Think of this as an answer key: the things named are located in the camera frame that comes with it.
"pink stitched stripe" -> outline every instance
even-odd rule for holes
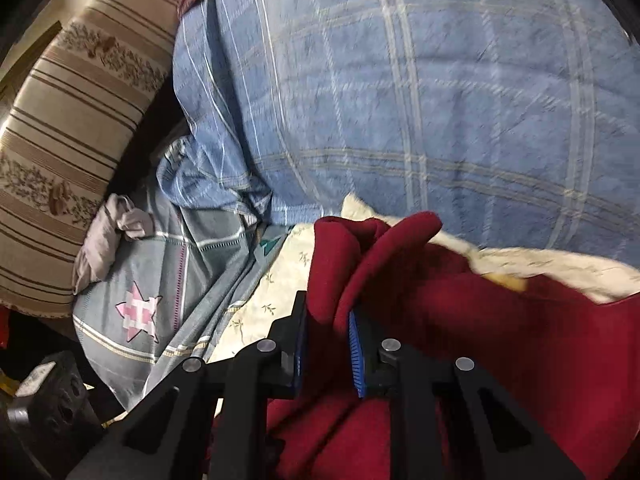
[[[175,291],[174,331],[180,325],[180,298],[182,297],[182,274],[184,272],[184,246],[180,248],[180,266],[178,266],[178,285]]]

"striped cushion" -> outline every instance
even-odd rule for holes
[[[63,317],[113,171],[168,75],[178,0],[93,0],[49,45],[0,137],[0,303]]]

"blue fabric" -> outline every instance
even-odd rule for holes
[[[180,206],[292,224],[353,191],[640,267],[640,52],[601,0],[205,0],[174,81]]]

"white label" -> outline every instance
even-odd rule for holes
[[[53,367],[56,365],[55,361],[50,363],[44,363],[43,365],[36,366],[29,376],[22,381],[20,384],[20,388],[15,393],[16,397],[30,397],[34,395],[39,389],[40,385],[44,382],[44,379],[47,378],[49,372],[53,370]]]

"silver bolt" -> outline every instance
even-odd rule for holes
[[[258,341],[258,352],[271,352],[276,348],[276,342],[271,339],[262,339]]]
[[[200,370],[200,367],[202,366],[202,361],[200,361],[200,359],[198,359],[197,357],[189,357],[188,359],[185,359],[182,362],[182,369],[185,372],[197,372],[198,370]]]
[[[456,359],[456,367],[463,372],[470,372],[476,364],[468,357],[459,357]]]
[[[382,349],[386,350],[387,352],[395,352],[396,350],[399,350],[400,347],[402,345],[400,344],[400,342],[398,341],[398,339],[385,339],[382,342]]]

